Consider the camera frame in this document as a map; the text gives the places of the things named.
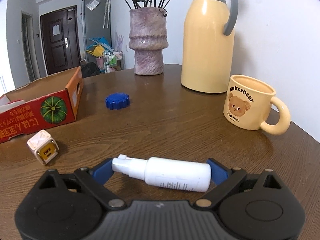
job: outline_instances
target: gray refrigerator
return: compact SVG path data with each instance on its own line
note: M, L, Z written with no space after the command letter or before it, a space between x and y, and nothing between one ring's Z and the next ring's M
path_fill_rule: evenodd
M103 20L105 14L105 5L107 0L100 0L98 6L91 11L86 7L88 3L93 0L84 0L83 1L83 34L84 34L84 47L85 49L93 44L93 41L90 41L89 38L98 38L98 37L105 37L106 40L111 43L111 27L110 27L110 19L109 19L109 26L107 28L107 20L108 20L108 12L106 17L106 24L105 28L103 29ZM85 53L85 59L87 63L94 62L97 63L97 60L94 56Z

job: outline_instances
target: metal screw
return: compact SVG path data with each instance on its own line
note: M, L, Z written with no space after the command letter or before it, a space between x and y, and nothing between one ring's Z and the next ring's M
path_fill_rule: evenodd
M209 199L201 198L196 201L198 207L210 207L212 202Z
M108 205L110 207L122 207L124 205L124 201L122 199L115 198L115 199L111 199L108 202Z

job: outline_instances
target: yellow mug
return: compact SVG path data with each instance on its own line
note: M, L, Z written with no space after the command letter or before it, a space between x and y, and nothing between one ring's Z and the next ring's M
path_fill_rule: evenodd
M265 82L248 76L232 75L223 114L229 122L240 128L261 128L273 135L283 134L290 126L290 112L275 95L276 91ZM279 122L275 125L266 123L272 105L280 114Z

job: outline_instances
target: pink container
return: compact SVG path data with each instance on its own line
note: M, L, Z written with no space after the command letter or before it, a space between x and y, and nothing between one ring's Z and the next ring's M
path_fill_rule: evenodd
M104 69L104 65L103 65L103 58L97 58L97 65L99 69Z

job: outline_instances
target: cardboard box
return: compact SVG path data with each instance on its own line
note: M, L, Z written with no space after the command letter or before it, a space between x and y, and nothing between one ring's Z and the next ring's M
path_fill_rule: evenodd
M1 106L24 100L0 114L0 143L76 120L83 88L81 68L35 80L0 97Z

